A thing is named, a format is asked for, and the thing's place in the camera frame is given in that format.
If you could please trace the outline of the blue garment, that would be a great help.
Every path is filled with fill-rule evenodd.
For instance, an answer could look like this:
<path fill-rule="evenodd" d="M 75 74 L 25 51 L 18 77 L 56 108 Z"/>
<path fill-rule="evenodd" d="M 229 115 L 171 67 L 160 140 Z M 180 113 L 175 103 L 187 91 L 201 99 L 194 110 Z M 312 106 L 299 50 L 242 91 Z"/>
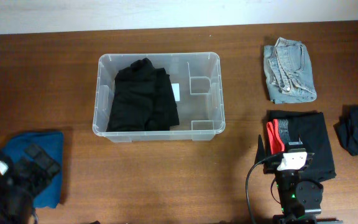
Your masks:
<path fill-rule="evenodd" d="M 2 152 L 17 162 L 25 156 L 24 150 L 31 144 L 40 146 L 52 159 L 63 166 L 64 135 L 61 131 L 27 132 L 14 136 L 2 148 Z M 52 183 L 34 198 L 35 208 L 56 208 L 60 203 L 63 172 L 61 171 L 52 180 Z"/>

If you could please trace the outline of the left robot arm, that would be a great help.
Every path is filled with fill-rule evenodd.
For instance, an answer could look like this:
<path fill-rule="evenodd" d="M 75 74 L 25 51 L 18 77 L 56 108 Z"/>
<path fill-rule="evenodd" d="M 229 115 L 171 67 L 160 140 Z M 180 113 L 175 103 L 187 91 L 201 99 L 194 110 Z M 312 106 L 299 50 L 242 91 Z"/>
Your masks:
<path fill-rule="evenodd" d="M 61 177 L 62 157 L 28 143 L 13 156 L 0 150 L 0 223 L 38 223 L 34 200 Z"/>

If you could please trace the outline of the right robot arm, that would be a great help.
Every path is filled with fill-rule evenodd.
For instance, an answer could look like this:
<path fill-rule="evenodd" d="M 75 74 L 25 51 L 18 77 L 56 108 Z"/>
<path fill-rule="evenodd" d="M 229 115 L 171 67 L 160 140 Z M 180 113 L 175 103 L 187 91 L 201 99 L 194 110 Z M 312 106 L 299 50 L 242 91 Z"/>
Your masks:
<path fill-rule="evenodd" d="M 271 185 L 278 190 L 278 199 L 282 213 L 272 217 L 273 223 L 342 223 L 336 218 L 318 219 L 321 214 L 324 187 L 315 180 L 302 177 L 313 160 L 314 154 L 307 152 L 301 141 L 285 145 L 283 152 L 267 154 L 263 139 L 258 137 L 257 155 L 254 165 L 249 170 L 246 181 L 252 171 L 259 165 L 264 167 L 264 174 L 273 174 Z"/>

